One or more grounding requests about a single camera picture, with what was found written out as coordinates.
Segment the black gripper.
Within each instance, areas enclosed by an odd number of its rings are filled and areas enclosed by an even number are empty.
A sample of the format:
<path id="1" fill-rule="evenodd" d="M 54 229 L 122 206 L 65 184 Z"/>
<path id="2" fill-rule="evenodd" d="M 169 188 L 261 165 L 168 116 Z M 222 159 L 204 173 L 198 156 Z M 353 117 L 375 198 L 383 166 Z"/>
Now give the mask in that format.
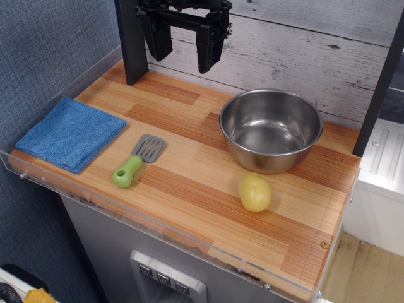
<path id="1" fill-rule="evenodd" d="M 230 1 L 138 1 L 137 17 L 156 61 L 173 50 L 171 27 L 196 32 L 198 70 L 207 73 L 221 58 L 224 40 L 229 36 Z"/>

